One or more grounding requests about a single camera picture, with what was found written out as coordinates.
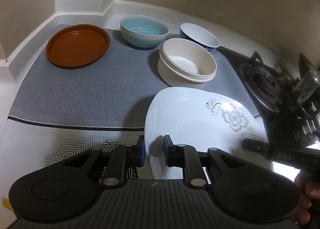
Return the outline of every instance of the blue and white bowl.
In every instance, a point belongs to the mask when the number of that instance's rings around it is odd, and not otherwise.
[[[180,25],[180,37],[201,45],[208,52],[212,52],[220,46],[218,38],[213,33],[190,23]]]
[[[124,39],[138,48],[156,47],[169,33],[169,28],[163,22],[142,15],[123,18],[120,30]]]

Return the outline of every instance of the stacked bowls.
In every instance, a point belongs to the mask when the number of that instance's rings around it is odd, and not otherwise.
[[[217,72],[217,63],[202,46],[172,38],[159,50],[158,71],[170,86],[203,89]]]

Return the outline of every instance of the light blue bowl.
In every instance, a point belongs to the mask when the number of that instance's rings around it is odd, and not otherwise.
[[[124,39],[139,48],[156,47],[169,33],[163,22],[149,16],[125,17],[120,21],[120,30]]]

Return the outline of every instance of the cream bowl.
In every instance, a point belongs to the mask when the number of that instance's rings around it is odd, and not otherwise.
[[[216,74],[217,63],[213,56],[192,41],[172,38],[165,41],[160,51],[172,68],[190,77],[203,79]]]

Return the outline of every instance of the black and white geometric pattern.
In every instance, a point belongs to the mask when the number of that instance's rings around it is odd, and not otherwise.
[[[97,143],[93,142],[93,138],[69,139],[63,142],[54,153],[44,157],[44,166],[47,167],[61,160],[67,159],[76,154],[84,152],[92,147],[99,147],[102,149],[102,152],[110,152],[118,145],[118,142],[111,141],[111,139],[106,139],[103,142]],[[137,168],[128,168],[127,178],[138,179]]]

